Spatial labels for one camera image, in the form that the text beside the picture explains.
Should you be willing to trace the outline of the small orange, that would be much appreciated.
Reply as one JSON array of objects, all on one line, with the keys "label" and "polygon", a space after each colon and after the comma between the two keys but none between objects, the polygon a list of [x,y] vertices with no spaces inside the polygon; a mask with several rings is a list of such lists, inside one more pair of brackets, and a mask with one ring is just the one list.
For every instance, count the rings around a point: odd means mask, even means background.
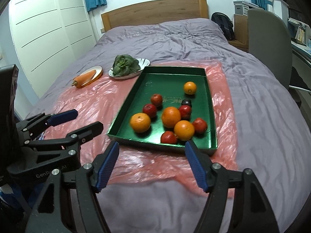
[{"label": "small orange", "polygon": [[187,95],[194,95],[197,91],[197,85],[194,82],[186,82],[183,86],[183,91]]},{"label": "small orange", "polygon": [[144,133],[151,126],[151,118],[145,113],[134,114],[130,118],[130,126],[136,133]]}]

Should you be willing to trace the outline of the red apple with stem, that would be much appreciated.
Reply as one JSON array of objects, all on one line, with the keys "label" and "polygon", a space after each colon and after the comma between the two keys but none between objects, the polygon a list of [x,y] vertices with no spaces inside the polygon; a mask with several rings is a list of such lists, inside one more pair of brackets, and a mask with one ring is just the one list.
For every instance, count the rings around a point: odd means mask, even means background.
[{"label": "red apple with stem", "polygon": [[174,132],[168,130],[161,135],[160,142],[162,144],[177,144],[178,138]]}]

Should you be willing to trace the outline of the small red apple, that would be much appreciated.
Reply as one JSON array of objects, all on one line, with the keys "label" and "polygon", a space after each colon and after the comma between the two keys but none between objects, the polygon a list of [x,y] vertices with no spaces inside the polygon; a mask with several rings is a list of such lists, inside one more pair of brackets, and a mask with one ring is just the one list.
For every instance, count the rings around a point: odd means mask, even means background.
[{"label": "small red apple", "polygon": [[155,107],[162,106],[163,98],[160,94],[153,94],[150,100]]},{"label": "small red apple", "polygon": [[207,122],[206,122],[204,119],[200,118],[200,117],[196,118],[196,119],[192,122],[192,125],[193,125],[194,128],[195,128],[195,133],[197,133],[197,134],[203,134],[203,133],[205,133],[206,130],[207,130],[207,128],[208,128]]}]

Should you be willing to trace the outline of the textured orange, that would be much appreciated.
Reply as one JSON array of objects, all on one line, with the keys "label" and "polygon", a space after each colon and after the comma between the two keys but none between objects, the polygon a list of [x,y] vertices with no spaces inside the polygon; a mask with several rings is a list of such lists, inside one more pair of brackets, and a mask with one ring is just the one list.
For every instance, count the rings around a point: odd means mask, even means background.
[{"label": "textured orange", "polygon": [[181,120],[181,115],[176,107],[167,107],[162,112],[161,120],[165,128],[174,128]]}]

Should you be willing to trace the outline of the large smooth orange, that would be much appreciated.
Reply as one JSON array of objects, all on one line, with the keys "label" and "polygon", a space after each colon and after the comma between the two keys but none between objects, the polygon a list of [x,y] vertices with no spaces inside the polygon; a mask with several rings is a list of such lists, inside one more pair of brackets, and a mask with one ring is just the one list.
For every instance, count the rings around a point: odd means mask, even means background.
[{"label": "large smooth orange", "polygon": [[191,138],[195,134],[195,128],[193,124],[191,124],[187,120],[180,120],[179,122],[177,122],[173,130],[177,138],[182,141],[191,140]]}]

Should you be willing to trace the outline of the large red apple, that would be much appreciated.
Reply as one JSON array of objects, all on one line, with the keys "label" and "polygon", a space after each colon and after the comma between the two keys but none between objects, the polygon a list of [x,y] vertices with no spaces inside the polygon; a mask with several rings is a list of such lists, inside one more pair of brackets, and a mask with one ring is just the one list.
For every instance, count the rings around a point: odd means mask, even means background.
[{"label": "large red apple", "polygon": [[191,113],[192,113],[192,108],[189,105],[181,105],[178,108],[180,115],[181,115],[181,119],[184,120],[189,120],[191,117]]}]

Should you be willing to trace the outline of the dark purple plum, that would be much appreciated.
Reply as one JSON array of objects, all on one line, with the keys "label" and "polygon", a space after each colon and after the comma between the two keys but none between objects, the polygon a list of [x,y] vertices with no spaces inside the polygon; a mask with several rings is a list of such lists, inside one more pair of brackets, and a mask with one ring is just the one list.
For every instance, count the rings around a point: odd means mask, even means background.
[{"label": "dark purple plum", "polygon": [[184,100],[181,102],[181,105],[187,105],[187,106],[192,107],[192,101],[191,101],[190,99],[184,99]]}]

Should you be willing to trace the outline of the red cased smartphone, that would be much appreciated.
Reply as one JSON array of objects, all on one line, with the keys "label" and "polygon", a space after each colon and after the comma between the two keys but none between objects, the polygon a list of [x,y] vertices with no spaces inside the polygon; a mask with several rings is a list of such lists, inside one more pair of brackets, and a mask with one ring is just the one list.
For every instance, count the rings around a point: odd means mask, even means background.
[{"label": "red cased smartphone", "polygon": [[39,136],[36,137],[36,140],[44,140],[45,132],[41,133]]}]

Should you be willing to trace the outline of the pink plastic sheet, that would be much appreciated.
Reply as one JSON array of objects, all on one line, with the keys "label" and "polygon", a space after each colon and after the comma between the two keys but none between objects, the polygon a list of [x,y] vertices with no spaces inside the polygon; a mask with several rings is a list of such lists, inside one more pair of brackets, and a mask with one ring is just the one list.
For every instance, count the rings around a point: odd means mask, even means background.
[{"label": "pink plastic sheet", "polygon": [[[236,170],[238,168],[236,163],[237,127],[232,98],[221,62],[212,59],[209,61],[157,62],[156,65],[198,67],[205,70],[211,89],[218,141],[218,148],[211,160],[227,169]],[[58,98],[53,112],[60,113],[76,109],[79,115],[73,121],[49,128],[44,138],[63,138],[69,132],[100,121],[104,125],[102,134],[83,145],[81,149],[81,162],[92,161],[96,155],[103,153],[110,143],[107,131],[135,81],[135,78],[115,81],[108,75],[103,75],[85,88],[67,89]],[[165,179],[175,180],[190,191],[202,194],[184,156],[151,152],[145,148],[139,149],[137,146],[121,146],[120,156],[109,183],[143,183]]]}]

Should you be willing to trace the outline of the orange rimmed plate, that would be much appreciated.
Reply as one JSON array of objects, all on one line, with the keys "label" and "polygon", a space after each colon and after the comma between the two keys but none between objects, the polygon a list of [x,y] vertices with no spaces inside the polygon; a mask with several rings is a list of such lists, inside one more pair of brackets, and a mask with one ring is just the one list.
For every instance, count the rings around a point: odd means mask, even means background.
[{"label": "orange rimmed plate", "polygon": [[103,68],[102,66],[93,66],[89,68],[88,70],[81,73],[79,76],[82,78],[85,78],[85,81],[83,84],[79,86],[79,88],[88,86],[95,82],[97,79],[99,79],[103,75]]}]

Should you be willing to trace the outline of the green leafy cabbage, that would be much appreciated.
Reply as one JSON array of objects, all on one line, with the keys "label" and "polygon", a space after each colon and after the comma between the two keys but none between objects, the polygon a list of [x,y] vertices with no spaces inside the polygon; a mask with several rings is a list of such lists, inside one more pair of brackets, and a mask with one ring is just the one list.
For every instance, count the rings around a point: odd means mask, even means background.
[{"label": "green leafy cabbage", "polygon": [[112,69],[115,75],[123,76],[129,74],[129,70],[139,69],[138,60],[128,54],[118,55],[113,63]]}]

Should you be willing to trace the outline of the white oval dish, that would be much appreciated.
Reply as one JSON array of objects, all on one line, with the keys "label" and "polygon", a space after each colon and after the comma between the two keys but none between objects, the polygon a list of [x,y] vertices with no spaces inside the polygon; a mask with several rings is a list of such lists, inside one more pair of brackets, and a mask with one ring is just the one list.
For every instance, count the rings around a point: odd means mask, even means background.
[{"label": "white oval dish", "polygon": [[133,77],[140,75],[141,72],[143,71],[143,69],[151,64],[151,62],[145,58],[137,58],[136,60],[138,60],[138,66],[139,66],[138,70],[131,68],[129,70],[129,74],[127,74],[127,75],[124,74],[123,76],[119,76],[119,75],[115,75],[113,73],[113,69],[111,68],[108,72],[109,77],[112,77],[112,78],[118,79],[118,80],[130,79],[130,78],[133,78]]}]

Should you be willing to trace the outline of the wooden headboard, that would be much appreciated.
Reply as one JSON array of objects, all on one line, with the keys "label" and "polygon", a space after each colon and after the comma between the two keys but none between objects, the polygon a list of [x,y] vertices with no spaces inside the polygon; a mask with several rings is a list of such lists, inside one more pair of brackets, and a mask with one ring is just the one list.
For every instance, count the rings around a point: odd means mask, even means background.
[{"label": "wooden headboard", "polygon": [[101,14],[106,32],[121,26],[152,25],[208,17],[206,0],[154,0]]}]

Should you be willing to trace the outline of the grey office chair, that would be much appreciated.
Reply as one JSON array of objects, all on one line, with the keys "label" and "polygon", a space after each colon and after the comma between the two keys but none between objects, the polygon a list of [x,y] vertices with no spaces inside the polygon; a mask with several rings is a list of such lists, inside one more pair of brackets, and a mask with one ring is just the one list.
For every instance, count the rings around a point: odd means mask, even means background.
[{"label": "grey office chair", "polygon": [[272,12],[248,11],[249,53],[266,65],[285,87],[310,92],[310,88],[293,69],[293,49],[289,30]]}]

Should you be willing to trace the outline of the grey storage box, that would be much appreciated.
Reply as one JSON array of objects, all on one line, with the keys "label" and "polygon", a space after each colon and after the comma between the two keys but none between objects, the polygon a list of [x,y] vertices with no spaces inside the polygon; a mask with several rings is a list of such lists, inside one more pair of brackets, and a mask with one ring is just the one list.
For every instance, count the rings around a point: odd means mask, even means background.
[{"label": "grey storage box", "polygon": [[233,2],[235,7],[235,14],[236,15],[248,15],[249,9],[261,9],[258,5],[254,3],[250,3],[244,0],[238,0]]}]

